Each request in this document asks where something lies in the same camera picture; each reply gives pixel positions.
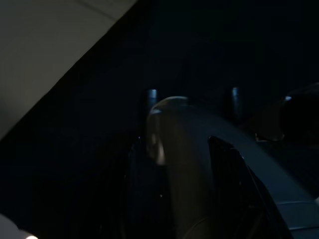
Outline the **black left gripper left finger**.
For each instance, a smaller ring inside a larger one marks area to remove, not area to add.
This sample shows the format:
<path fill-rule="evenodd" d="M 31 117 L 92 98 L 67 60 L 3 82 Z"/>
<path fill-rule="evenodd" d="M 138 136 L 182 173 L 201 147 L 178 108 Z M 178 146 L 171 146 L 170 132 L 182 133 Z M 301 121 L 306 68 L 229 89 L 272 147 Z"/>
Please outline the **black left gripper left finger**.
<path fill-rule="evenodd" d="M 124 230 L 127 239 L 173 239 L 174 216 L 165 166 L 157 165 L 138 137 L 128 155 Z"/>

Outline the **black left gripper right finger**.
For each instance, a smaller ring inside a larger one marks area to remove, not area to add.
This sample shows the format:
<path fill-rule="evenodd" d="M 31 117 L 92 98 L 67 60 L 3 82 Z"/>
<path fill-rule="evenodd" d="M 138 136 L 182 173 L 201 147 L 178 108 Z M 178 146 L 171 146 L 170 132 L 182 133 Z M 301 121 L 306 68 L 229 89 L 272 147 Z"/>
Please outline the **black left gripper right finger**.
<path fill-rule="evenodd" d="M 208 139 L 214 184 L 215 239 L 291 239 L 263 182 L 230 143 Z"/>

